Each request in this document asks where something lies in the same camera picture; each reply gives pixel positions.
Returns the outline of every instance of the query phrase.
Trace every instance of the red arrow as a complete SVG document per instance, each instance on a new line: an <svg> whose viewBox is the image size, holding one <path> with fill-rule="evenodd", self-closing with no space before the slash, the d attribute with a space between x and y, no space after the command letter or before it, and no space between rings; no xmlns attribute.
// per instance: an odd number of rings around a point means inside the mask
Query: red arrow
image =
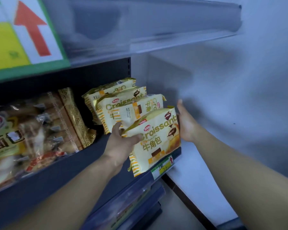
<svg viewBox="0 0 288 230"><path fill-rule="evenodd" d="M39 18L29 7L22 1L18 1L18 8L14 20L16 26L25 26L35 45L39 56L49 56L50 51L47 44L38 28L38 25L47 25L42 19Z"/></svg>

